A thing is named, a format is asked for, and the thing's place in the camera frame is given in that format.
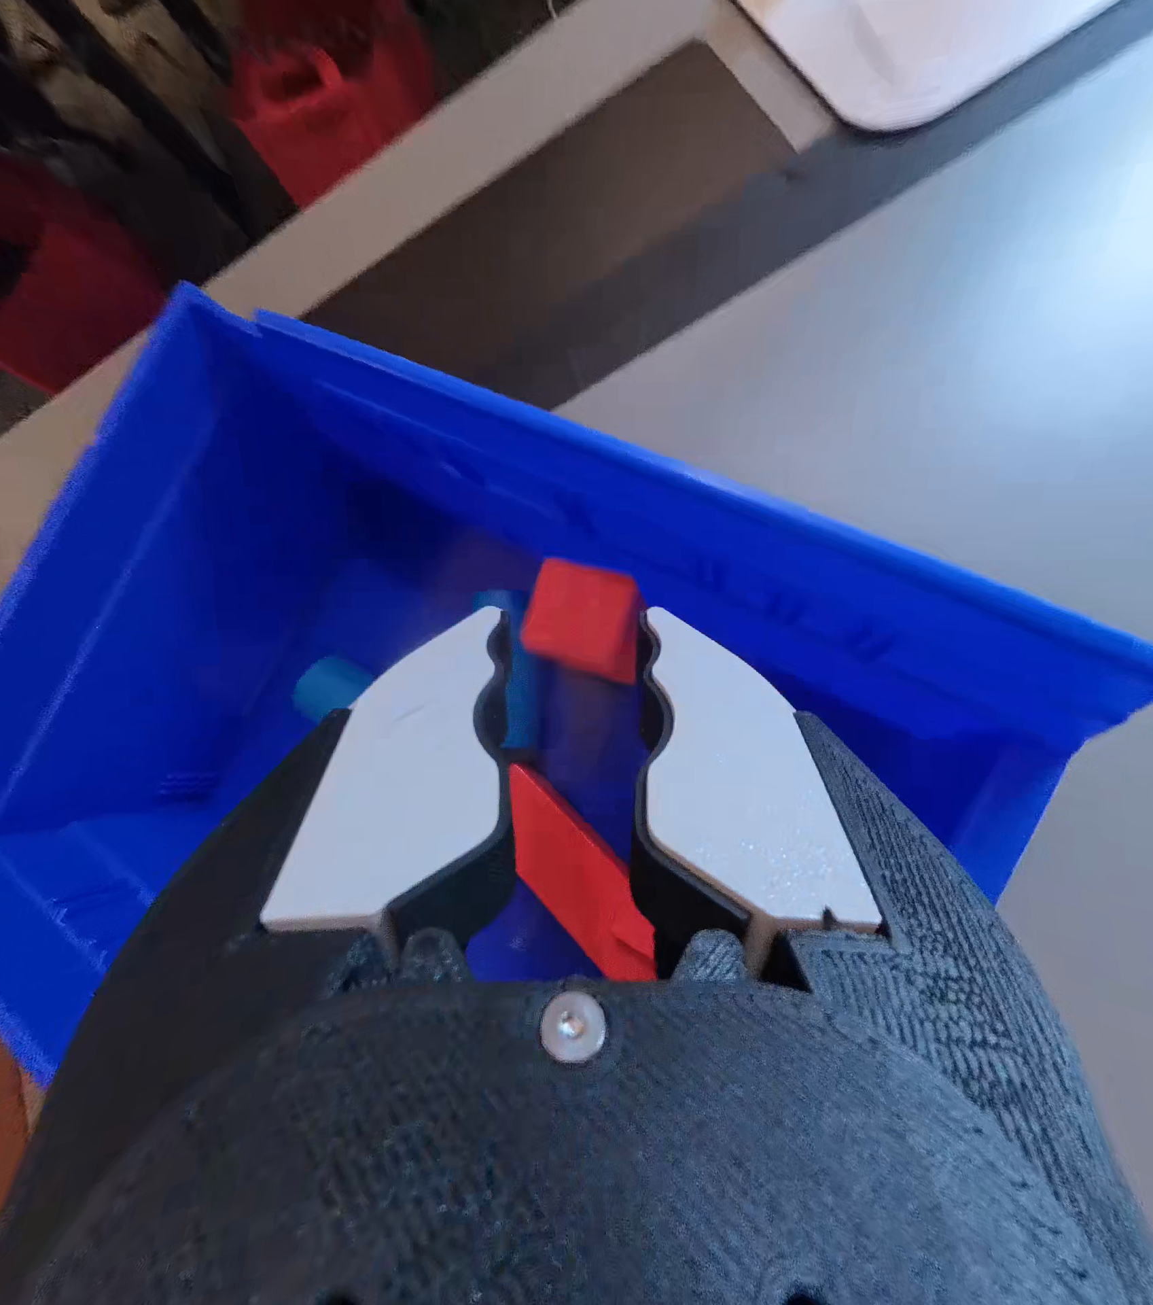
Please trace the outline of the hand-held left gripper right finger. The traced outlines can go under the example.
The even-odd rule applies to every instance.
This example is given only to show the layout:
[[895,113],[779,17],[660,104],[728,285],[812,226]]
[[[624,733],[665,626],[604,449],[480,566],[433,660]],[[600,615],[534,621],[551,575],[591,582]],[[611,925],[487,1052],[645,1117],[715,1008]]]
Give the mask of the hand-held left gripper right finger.
[[786,934],[880,945],[885,914],[812,757],[800,710],[665,606],[638,630],[645,763],[630,882],[670,978],[705,931],[772,978]]

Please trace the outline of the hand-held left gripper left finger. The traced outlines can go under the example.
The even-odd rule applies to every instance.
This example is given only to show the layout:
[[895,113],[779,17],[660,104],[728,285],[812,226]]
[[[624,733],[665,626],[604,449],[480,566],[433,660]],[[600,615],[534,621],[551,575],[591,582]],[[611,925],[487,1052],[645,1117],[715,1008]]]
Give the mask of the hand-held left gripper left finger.
[[504,606],[433,633],[339,718],[339,741],[257,908],[263,931],[417,931],[471,949],[518,890]]

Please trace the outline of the blue plastic bin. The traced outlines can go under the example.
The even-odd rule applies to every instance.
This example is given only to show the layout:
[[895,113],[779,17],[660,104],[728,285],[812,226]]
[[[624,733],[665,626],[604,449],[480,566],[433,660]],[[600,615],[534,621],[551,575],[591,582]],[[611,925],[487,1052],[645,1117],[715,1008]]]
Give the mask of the blue plastic bin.
[[821,714],[998,901],[1153,640],[359,340],[178,288],[0,598],[0,1044],[46,1086],[112,957],[306,737],[528,591],[630,575]]

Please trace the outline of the red wooden pillar block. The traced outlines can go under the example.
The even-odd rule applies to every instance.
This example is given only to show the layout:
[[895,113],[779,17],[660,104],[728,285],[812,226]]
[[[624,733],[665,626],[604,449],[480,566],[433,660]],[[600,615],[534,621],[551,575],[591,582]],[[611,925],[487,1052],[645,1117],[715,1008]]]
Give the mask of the red wooden pillar block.
[[551,557],[534,576],[521,648],[566,671],[632,687],[639,612],[645,598],[630,575]]

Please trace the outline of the blue wooden cylinder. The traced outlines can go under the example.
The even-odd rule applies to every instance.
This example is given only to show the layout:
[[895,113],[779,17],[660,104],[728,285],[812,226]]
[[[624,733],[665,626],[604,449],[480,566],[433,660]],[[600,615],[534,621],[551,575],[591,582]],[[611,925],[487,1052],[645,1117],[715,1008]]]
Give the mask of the blue wooden cylinder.
[[508,733],[504,733],[504,752],[539,757],[546,671],[521,640],[521,626],[523,626],[523,612],[528,612],[528,591],[477,591],[473,612],[477,606],[499,606],[508,615],[508,688],[504,688]]
[[348,710],[364,688],[375,671],[345,657],[314,660],[297,687],[293,687],[293,708],[311,725],[326,718],[331,710]]

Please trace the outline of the red bag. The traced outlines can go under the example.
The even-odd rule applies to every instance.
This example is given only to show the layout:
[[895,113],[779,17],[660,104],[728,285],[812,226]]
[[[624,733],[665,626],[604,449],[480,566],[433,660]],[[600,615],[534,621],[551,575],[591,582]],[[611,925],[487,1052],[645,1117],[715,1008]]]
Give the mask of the red bag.
[[33,161],[0,156],[0,370],[55,398],[131,343],[168,288],[140,241]]
[[406,0],[245,0],[226,115],[311,205],[440,104],[440,70]]

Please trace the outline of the white document stand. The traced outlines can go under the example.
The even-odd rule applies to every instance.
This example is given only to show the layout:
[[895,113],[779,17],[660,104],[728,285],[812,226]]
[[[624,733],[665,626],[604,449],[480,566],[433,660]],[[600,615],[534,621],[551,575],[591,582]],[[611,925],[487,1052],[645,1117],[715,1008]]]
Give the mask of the white document stand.
[[904,132],[946,115],[1111,0],[738,0],[772,47],[846,127]]

